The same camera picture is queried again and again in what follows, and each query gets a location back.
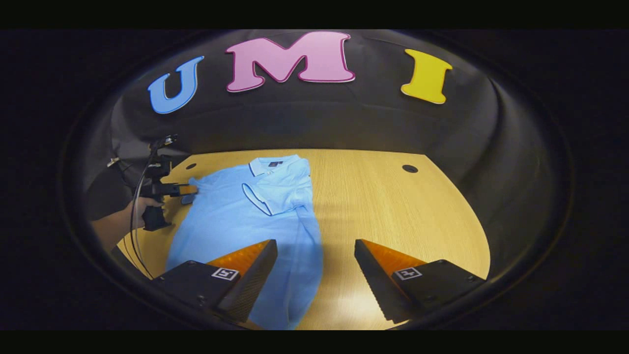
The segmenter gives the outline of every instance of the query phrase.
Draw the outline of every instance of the shirt collar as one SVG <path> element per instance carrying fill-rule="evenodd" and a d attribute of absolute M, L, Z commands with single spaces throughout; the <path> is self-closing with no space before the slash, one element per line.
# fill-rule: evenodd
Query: shirt collar
<path fill-rule="evenodd" d="M 258 157 L 257 159 L 253 159 L 249 163 L 249 168 L 251 169 L 251 173 L 253 173 L 254 176 L 260 176 L 261 174 L 265 173 L 275 173 L 297 160 L 299 160 L 298 155 L 290 155 L 284 157 Z M 270 167 L 269 164 L 275 161 L 282 161 L 282 163 L 278 164 L 276 167 Z"/>

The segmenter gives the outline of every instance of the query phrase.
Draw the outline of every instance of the letter m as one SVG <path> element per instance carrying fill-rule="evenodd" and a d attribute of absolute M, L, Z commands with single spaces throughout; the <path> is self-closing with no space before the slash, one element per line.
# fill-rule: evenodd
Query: letter m
<path fill-rule="evenodd" d="M 264 78 L 256 75 L 256 64 L 275 81 L 283 83 L 303 58 L 306 58 L 306 68 L 298 75 L 303 81 L 353 81 L 356 75 L 347 70 L 343 47 L 349 38 L 350 35 L 346 33 L 318 31 L 303 35 L 288 49 L 266 38 L 236 44 L 226 51 L 234 55 L 234 76 L 227 85 L 227 91 L 241 92 L 262 86 Z"/>

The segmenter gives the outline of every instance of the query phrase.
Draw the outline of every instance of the letter u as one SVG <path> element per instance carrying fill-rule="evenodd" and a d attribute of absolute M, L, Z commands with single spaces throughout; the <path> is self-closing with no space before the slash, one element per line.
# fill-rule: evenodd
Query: letter u
<path fill-rule="evenodd" d="M 172 113 L 190 102 L 197 88 L 196 66 L 202 60 L 203 56 L 196 57 L 177 68 L 176 71 L 181 74 L 181 91 L 177 96 L 166 97 L 165 82 L 170 74 L 160 77 L 148 87 L 151 105 L 155 112 L 159 114 Z"/>

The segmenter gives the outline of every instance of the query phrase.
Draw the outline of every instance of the light blue polo shirt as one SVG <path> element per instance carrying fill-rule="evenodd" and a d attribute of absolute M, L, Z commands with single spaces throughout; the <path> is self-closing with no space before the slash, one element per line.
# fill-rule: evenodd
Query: light blue polo shirt
<path fill-rule="evenodd" d="M 258 158 L 189 183 L 198 193 L 173 238 L 166 270 L 275 239 L 277 260 L 249 319 L 265 329 L 294 329 L 323 273 L 308 160 Z"/>

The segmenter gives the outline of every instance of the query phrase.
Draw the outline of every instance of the black fabric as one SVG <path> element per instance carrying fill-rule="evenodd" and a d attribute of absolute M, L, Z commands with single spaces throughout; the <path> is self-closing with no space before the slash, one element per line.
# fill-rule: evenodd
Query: black fabric
<path fill-rule="evenodd" d="M 561 154 L 556 136 L 544 136 L 544 112 L 504 77 L 489 76 L 453 52 L 427 40 L 396 31 L 340 30 L 349 83 L 307 83 L 297 77 L 299 63 L 284 83 L 264 70 L 259 88 L 229 93 L 233 55 L 225 50 L 254 38 L 269 38 L 290 47 L 306 31 L 242 30 L 182 50 L 150 70 L 130 78 L 113 107 L 104 107 L 111 121 L 116 156 L 141 159 L 147 141 L 179 134 L 169 154 L 187 156 L 250 149 L 362 149 L 427 155 L 459 188 L 483 226 L 491 252 L 490 277 L 509 269 L 540 239 L 553 233 L 552 219 L 564 190 L 557 189 L 559 170 L 549 151 Z M 404 95 L 414 60 L 405 49 L 434 55 L 453 67 L 445 76 L 443 105 Z M 200 55 L 198 88 L 181 109 L 161 115 L 152 110 L 148 86 L 165 73 L 167 95 L 176 95 L 181 82 L 175 69 Z M 93 140 L 102 136 L 95 130 Z M 86 150 L 102 149 L 87 144 Z M 88 171 L 102 170 L 104 159 L 91 159 Z M 142 163 L 129 173 L 139 178 Z M 94 202 L 88 208 L 98 208 Z"/>

